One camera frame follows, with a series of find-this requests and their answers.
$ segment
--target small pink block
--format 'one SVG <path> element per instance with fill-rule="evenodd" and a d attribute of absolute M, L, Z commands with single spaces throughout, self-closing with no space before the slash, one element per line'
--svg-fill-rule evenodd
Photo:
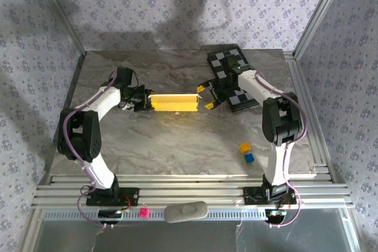
<path fill-rule="evenodd" d="M 149 218 L 149 209 L 147 209 L 147 208 L 140 208 L 139 209 L 139 217 L 140 218 Z"/>

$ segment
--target patterned wall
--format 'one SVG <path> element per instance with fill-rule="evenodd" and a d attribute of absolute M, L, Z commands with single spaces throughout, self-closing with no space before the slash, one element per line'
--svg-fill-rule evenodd
<path fill-rule="evenodd" d="M 60 0 L 87 50 L 293 50 L 319 0 Z"/>
<path fill-rule="evenodd" d="M 334 0 L 300 59 L 336 170 L 378 251 L 378 0 Z"/>
<path fill-rule="evenodd" d="M 0 0 L 0 251 L 14 251 L 77 53 L 44 0 Z"/>

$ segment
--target yellow lego brick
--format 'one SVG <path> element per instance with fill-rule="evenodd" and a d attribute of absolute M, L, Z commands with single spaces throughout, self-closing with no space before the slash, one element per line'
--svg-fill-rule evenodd
<path fill-rule="evenodd" d="M 250 145 L 248 143 L 243 143 L 240 145 L 240 151 L 244 155 L 246 152 L 250 150 Z"/>
<path fill-rule="evenodd" d="M 205 107 L 207 108 L 207 109 L 213 109 L 214 108 L 214 103 L 208 103 L 208 104 L 206 104 L 205 105 Z"/>
<path fill-rule="evenodd" d="M 156 112 L 197 112 L 197 94 L 152 94 L 148 97 Z"/>
<path fill-rule="evenodd" d="M 199 86 L 197 87 L 197 93 L 201 93 L 204 89 L 205 89 L 204 86 L 199 85 Z"/>

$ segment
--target gray marble surface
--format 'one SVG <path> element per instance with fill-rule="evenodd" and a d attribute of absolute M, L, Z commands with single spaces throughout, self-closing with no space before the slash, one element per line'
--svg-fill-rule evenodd
<path fill-rule="evenodd" d="M 156 93 L 195 93 L 214 77 L 206 61 L 210 50 L 89 51 L 72 106 L 83 103 L 117 66 L 135 70 L 140 84 Z M 248 62 L 277 88 L 292 90 L 282 50 L 244 50 Z M 115 107 L 101 121 L 102 156 L 115 174 L 249 174 L 261 176 L 269 142 L 261 129 L 262 108 L 232 113 L 227 103 L 209 111 L 210 92 L 201 93 L 198 112 L 130 112 Z M 239 151 L 249 142 L 255 156 L 246 164 Z M 307 139 L 294 146 L 290 173 L 307 174 L 313 158 Z M 50 174 L 83 174 L 56 152 Z"/>

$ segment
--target purple cable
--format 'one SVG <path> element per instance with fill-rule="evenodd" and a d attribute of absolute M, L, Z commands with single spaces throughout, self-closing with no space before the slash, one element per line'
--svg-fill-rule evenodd
<path fill-rule="evenodd" d="M 101 93 L 98 93 L 93 99 L 91 99 L 88 103 L 80 106 L 78 109 L 75 109 L 74 111 L 72 111 L 69 115 L 66 116 L 66 118 L 64 119 L 64 122 L 63 122 L 63 135 L 64 135 L 64 138 L 66 140 L 66 143 L 67 143 L 67 146 L 69 147 L 69 149 L 71 150 L 71 152 L 73 153 L 73 155 L 75 156 L 76 159 L 78 159 L 82 165 L 82 168 L 84 169 L 84 172 L 86 173 L 86 175 L 89 177 L 92 185 L 93 185 L 93 188 L 91 190 L 88 190 L 84 193 L 81 194 L 81 196 L 78 198 L 77 200 L 77 209 L 79 210 L 79 212 L 81 213 L 81 215 L 83 216 L 83 218 L 85 218 L 88 222 L 98 226 L 98 227 L 106 227 L 105 225 L 97 222 L 97 221 L 94 221 L 92 219 L 90 219 L 89 217 L 87 217 L 85 215 L 85 213 L 83 212 L 82 208 L 81 208 L 81 203 L 80 201 L 82 200 L 82 198 L 85 196 L 85 195 L 88 195 L 89 193 L 92 193 L 93 191 L 96 190 L 96 179 L 95 177 L 92 175 L 92 173 L 87 169 L 87 167 L 85 166 L 85 163 L 84 163 L 84 160 L 82 159 L 82 157 L 76 152 L 75 148 L 73 147 L 71 141 L 70 141 L 70 138 L 69 138 L 69 134 L 67 132 L 67 124 L 68 124 L 68 121 L 71 119 L 71 117 L 73 117 L 77 112 L 80 112 L 82 111 L 83 109 L 85 109 L 86 107 L 89 107 L 92 103 L 94 103 L 100 96 L 102 96 L 114 83 L 114 81 L 116 80 L 117 78 L 117 71 L 113 71 L 110 76 L 114 76 L 112 81 L 104 88 L 104 90 L 101 92 Z"/>
<path fill-rule="evenodd" d="M 303 119 L 303 131 L 302 133 L 300 134 L 300 136 L 296 139 L 294 139 L 293 141 L 290 141 L 288 143 L 286 143 L 286 146 L 285 146 L 285 153 L 283 155 L 283 178 L 285 179 L 285 182 L 286 184 L 294 190 L 294 192 L 297 194 L 298 196 L 298 210 L 296 211 L 296 214 L 294 215 L 293 219 L 291 219 L 290 221 L 288 221 L 287 223 L 285 224 L 278 224 L 278 225 L 273 225 L 275 227 L 284 227 L 286 225 L 290 225 L 291 223 L 293 223 L 296 218 L 298 217 L 299 215 L 299 212 L 301 211 L 301 202 L 302 202 L 302 199 L 301 199 L 301 195 L 299 194 L 298 190 L 293 186 L 291 185 L 291 183 L 289 182 L 289 179 L 288 177 L 286 176 L 286 173 L 289 171 L 289 160 L 286 160 L 286 154 L 287 154 L 287 150 L 288 150 L 288 146 L 292 143 L 295 143 L 295 142 L 298 142 L 299 140 L 301 140 L 304 136 L 306 136 L 306 133 L 307 133 L 307 117 L 306 117 L 306 114 L 305 112 L 303 111 L 302 107 L 295 101 L 293 100 L 291 97 L 287 96 L 286 94 L 284 94 L 283 92 L 280 92 L 280 91 L 277 91 L 275 89 L 272 89 L 270 88 L 269 86 L 267 86 L 263 81 L 260 80 L 259 77 L 262 77 L 264 78 L 264 76 L 260 73 L 260 72 L 256 72 L 255 74 L 255 79 L 256 81 L 262 86 L 264 87 L 265 89 L 267 89 L 268 91 L 274 93 L 274 94 L 277 94 L 279 96 L 282 96 L 284 99 L 287 99 L 289 102 L 291 102 L 292 104 L 294 104 L 294 106 L 299 110 L 299 112 L 301 113 L 302 115 L 302 119 Z"/>

